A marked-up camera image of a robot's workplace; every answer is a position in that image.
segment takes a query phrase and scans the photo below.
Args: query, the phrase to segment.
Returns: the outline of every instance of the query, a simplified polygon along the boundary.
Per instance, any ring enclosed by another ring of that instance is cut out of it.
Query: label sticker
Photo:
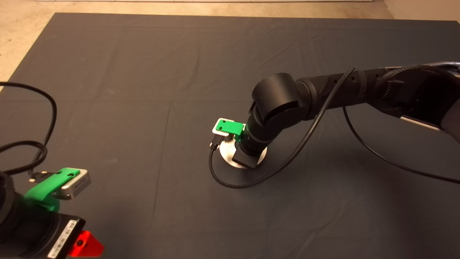
[[[62,249],[62,246],[67,241],[67,238],[69,238],[69,235],[70,235],[70,233],[72,233],[72,230],[74,230],[75,225],[77,225],[76,220],[69,220],[69,222],[67,223],[67,226],[65,226],[65,228],[62,231],[61,235],[57,239],[56,243],[54,243],[53,248],[49,252],[48,258],[55,259],[56,256],[58,256],[59,252]]]

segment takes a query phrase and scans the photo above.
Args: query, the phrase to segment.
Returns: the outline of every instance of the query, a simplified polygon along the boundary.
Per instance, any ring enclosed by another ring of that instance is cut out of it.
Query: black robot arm
[[[381,112],[446,130],[460,141],[460,63],[355,70],[328,106],[369,103]],[[286,73],[261,80],[254,88],[249,118],[233,161],[255,168],[262,151],[285,128],[313,119],[343,74],[294,81]]]

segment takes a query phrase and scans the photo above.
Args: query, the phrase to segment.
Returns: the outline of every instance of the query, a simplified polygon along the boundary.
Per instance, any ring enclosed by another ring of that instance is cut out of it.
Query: white wall
[[[457,20],[460,0],[384,0],[395,19]]]

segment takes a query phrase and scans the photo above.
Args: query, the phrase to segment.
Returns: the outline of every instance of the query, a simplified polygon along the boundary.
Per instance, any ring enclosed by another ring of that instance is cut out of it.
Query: concrete floor
[[[382,0],[308,3],[37,2],[0,0],[0,81],[7,81],[56,12],[393,19]]]

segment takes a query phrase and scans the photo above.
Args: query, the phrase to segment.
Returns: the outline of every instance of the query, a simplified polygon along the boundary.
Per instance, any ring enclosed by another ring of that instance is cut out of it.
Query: black tablecloth
[[[457,258],[460,186],[379,160],[340,109],[259,186],[218,185],[207,158],[217,118],[245,122],[253,87],[271,73],[458,61],[459,46],[460,26],[447,21],[56,14],[11,81],[56,98],[56,130],[37,170],[89,170],[91,186],[61,212],[87,220],[103,258]],[[41,97],[4,89],[0,144],[42,140],[49,116]],[[368,105],[350,117],[385,156],[460,178],[460,145],[447,134]],[[258,171],[215,156],[216,172],[241,182],[271,171],[310,123],[281,133]],[[1,168],[34,152],[11,150]],[[27,174],[15,185],[25,193]]]

